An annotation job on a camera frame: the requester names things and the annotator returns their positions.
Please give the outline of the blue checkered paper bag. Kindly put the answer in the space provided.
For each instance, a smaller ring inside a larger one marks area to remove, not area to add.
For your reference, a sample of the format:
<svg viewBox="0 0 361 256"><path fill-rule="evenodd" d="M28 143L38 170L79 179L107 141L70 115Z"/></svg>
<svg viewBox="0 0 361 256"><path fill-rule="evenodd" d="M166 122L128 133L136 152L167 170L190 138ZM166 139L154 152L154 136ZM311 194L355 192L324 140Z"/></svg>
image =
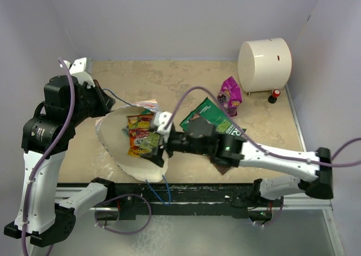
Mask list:
<svg viewBox="0 0 361 256"><path fill-rule="evenodd" d="M168 170L168 158L163 155L164 167L158 167L151 161L141 157L129 156L129 137L122 129L127 126L127 116L139 115L145 109L154 114L160 110L155 99L115 106L105 117L95 124L98 140L109 153L122 172L141 182L158 183L163 180Z"/></svg>

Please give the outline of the colourful candy bag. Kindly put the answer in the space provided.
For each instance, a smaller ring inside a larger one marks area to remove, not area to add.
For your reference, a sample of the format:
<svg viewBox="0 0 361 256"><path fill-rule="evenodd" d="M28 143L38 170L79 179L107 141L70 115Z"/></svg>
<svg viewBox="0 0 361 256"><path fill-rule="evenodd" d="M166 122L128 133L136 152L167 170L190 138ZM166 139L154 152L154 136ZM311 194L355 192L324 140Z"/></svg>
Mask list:
<svg viewBox="0 0 361 256"><path fill-rule="evenodd" d="M151 114L127 116L130 148L135 146L140 148L143 139L149 134L152 119L153 115Z"/></svg>

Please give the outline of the brown chocolate snack bag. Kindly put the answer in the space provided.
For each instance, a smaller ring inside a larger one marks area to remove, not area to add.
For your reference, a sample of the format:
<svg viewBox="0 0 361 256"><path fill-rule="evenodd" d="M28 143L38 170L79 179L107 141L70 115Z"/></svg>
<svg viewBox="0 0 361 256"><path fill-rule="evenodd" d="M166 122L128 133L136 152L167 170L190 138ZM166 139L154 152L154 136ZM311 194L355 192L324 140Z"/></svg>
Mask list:
<svg viewBox="0 0 361 256"><path fill-rule="evenodd" d="M225 167L225 166L218 166L216 165L215 168L218 170L218 172L222 175L224 175L226 172L232 169L232 167Z"/></svg>

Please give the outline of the dark green snack bag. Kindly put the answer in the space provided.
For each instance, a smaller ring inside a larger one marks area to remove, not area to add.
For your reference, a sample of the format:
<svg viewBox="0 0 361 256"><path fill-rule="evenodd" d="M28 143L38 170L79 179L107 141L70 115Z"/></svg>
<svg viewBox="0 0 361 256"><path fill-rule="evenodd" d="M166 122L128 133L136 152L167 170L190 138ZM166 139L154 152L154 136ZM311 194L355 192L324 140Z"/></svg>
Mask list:
<svg viewBox="0 0 361 256"><path fill-rule="evenodd" d="M186 131L188 123L193 119L202 117L213 124L217 131L224 134L240 136L241 132L231 123L230 119L208 97L206 97L188 116L180 123Z"/></svg>

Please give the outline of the purple snack bag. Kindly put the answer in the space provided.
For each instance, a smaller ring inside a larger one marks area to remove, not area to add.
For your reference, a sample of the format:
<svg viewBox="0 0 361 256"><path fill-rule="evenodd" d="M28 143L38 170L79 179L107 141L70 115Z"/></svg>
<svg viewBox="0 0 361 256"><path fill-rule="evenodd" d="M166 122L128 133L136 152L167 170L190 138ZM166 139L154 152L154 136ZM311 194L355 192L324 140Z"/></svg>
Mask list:
<svg viewBox="0 0 361 256"><path fill-rule="evenodd" d="M232 76L222 83L217 99L231 117L237 115L237 109L243 100L241 88Z"/></svg>

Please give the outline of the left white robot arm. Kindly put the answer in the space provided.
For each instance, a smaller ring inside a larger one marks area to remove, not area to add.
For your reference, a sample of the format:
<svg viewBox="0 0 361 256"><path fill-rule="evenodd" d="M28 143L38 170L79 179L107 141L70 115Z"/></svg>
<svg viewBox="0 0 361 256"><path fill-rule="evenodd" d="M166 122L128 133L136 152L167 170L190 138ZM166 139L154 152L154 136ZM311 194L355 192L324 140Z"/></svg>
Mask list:
<svg viewBox="0 0 361 256"><path fill-rule="evenodd" d="M6 236L30 238L34 246L44 248L64 241L76 220L101 203L111 206L116 200L115 184L93 179L75 196L55 201L60 167L76 134L76 127L87 118L110 113L115 100L97 80L82 83L76 77L56 76L45 84L44 101L23 127L24 185L17 218L5 226Z"/></svg>

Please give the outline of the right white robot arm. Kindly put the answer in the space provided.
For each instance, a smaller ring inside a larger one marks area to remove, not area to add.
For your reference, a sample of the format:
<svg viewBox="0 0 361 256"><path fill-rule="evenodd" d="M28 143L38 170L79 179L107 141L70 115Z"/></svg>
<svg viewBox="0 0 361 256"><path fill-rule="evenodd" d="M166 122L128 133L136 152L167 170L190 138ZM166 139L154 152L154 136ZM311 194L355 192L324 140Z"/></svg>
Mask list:
<svg viewBox="0 0 361 256"><path fill-rule="evenodd" d="M187 130L164 130L152 125L160 135L159 143L141 157L163 167L163 153L174 152L205 155L220 167L257 167L283 173L275 179L257 179L253 183L251 200L263 206L270 200L304 192L305 195L330 200L333 198L333 174L329 167L331 153L320 147L315 152L296 152L252 144L240 135L219 133L204 118L192 120Z"/></svg>

